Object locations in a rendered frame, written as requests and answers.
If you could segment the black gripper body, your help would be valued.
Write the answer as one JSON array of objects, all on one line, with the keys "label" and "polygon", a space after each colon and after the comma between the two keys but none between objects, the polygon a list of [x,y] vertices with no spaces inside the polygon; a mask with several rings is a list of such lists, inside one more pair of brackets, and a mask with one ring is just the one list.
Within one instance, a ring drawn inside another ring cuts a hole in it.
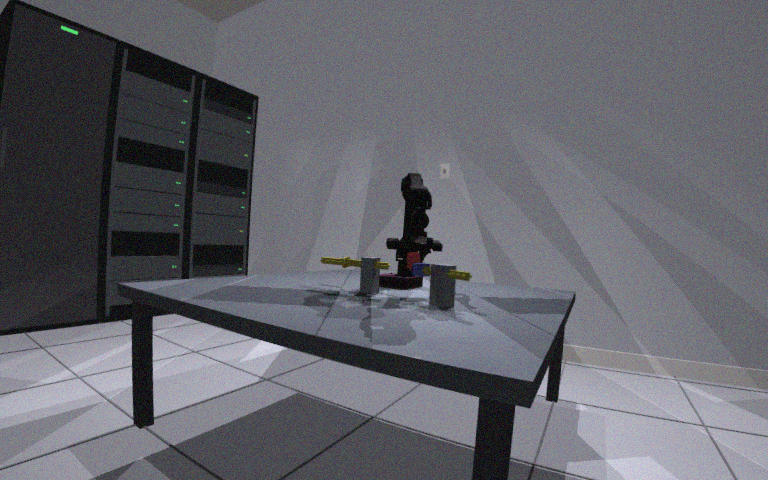
[{"label": "black gripper body", "polygon": [[[406,250],[406,247],[411,247],[411,241],[410,236],[414,232],[414,230],[417,230],[417,233],[423,234],[423,230],[415,229],[412,225],[407,225],[407,237],[406,241],[399,241],[398,238],[388,238],[386,241],[386,246],[388,249],[399,249],[399,250]],[[438,240],[433,240],[433,251],[442,251],[443,245]]]}]

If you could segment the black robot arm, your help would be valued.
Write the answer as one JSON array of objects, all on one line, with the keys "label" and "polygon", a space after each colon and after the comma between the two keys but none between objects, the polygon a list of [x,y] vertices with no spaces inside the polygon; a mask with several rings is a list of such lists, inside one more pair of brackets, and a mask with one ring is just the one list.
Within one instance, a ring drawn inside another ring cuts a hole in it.
[{"label": "black robot arm", "polygon": [[[407,237],[407,225],[412,225],[415,229],[423,230],[429,224],[429,217],[426,214],[426,209],[430,210],[432,207],[432,195],[426,186],[423,186],[423,179],[420,173],[410,172],[406,177],[402,179],[401,191],[405,200],[405,214],[404,214],[404,228],[403,237],[400,241],[406,241]],[[427,206],[428,203],[428,206]],[[410,236],[411,247],[406,247],[408,252],[425,252],[426,248],[432,249],[433,238],[427,238],[427,232],[423,231],[423,234],[417,233],[414,230]],[[399,256],[398,256],[399,255]],[[398,271],[396,276],[412,277],[412,271],[410,268],[405,269],[404,261],[401,252],[396,250],[396,261],[398,261]]]}]

